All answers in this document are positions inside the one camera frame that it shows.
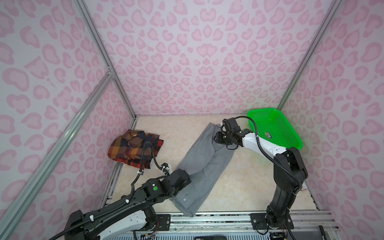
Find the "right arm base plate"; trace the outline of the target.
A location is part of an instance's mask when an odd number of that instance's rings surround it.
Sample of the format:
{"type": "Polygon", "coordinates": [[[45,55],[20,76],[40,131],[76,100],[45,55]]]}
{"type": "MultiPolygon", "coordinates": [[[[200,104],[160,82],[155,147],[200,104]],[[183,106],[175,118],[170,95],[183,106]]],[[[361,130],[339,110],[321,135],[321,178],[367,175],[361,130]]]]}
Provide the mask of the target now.
{"type": "Polygon", "coordinates": [[[267,223],[266,219],[266,213],[252,213],[250,214],[251,224],[253,227],[253,230],[258,231],[272,231],[272,230],[282,230],[283,228],[288,227],[288,229],[293,230],[294,223],[291,218],[291,215],[288,215],[287,217],[283,217],[283,221],[281,223],[267,223]]]}

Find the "grey long sleeve shirt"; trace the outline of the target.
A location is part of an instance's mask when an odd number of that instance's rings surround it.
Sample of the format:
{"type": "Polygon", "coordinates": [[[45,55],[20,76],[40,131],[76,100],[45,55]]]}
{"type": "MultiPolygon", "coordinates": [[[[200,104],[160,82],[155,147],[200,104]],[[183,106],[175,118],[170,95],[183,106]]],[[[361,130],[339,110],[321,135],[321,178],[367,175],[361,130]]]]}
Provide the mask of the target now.
{"type": "Polygon", "coordinates": [[[171,202],[188,217],[196,214],[233,157],[233,150],[214,141],[220,131],[219,125],[209,123],[178,165],[190,176],[191,183],[171,202]]]}

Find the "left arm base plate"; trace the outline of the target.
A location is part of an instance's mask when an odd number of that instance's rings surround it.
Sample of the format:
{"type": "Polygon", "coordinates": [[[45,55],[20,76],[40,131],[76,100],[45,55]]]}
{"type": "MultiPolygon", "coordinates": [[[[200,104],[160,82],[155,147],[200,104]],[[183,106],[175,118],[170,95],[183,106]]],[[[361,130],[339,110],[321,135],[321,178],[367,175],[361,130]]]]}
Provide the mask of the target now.
{"type": "Polygon", "coordinates": [[[136,231],[169,231],[171,224],[170,214],[145,216],[145,225],[136,231]]]}

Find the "green plastic basket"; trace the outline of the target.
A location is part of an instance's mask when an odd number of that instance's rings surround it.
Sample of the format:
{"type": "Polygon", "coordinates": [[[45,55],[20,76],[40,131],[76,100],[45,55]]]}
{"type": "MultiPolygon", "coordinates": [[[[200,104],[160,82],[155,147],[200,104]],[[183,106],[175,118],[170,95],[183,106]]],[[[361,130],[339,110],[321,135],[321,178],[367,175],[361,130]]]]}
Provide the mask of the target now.
{"type": "Polygon", "coordinates": [[[275,145],[301,150],[303,142],[284,114],[275,108],[250,110],[247,113],[258,128],[259,136],[275,145]]]}

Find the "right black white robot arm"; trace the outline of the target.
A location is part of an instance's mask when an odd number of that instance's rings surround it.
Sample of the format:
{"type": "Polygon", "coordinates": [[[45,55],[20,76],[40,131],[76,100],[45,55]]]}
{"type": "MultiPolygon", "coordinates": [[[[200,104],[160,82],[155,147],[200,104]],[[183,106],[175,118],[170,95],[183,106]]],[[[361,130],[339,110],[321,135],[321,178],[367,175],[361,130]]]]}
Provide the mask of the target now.
{"type": "Polygon", "coordinates": [[[291,207],[303,183],[308,177],[303,158],[297,148],[285,148],[275,145],[258,134],[256,122],[244,116],[254,125],[255,130],[241,129],[237,119],[224,119],[221,130],[216,133],[214,140],[225,146],[243,147],[261,154],[274,165],[274,181],[276,190],[271,203],[266,210],[265,221],[269,229],[278,229],[288,224],[291,207]]]}

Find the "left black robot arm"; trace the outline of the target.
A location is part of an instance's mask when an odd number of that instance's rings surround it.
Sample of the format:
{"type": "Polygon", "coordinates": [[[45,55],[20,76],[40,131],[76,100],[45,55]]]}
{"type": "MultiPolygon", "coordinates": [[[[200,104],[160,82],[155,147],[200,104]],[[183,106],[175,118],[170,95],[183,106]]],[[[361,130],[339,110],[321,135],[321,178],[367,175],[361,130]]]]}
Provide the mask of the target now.
{"type": "Polygon", "coordinates": [[[151,230],[157,222],[153,205],[174,197],[191,183],[186,171],[178,169],[169,176],[147,180],[128,196],[99,210],[70,214],[65,240],[103,240],[123,230],[151,230]]]}

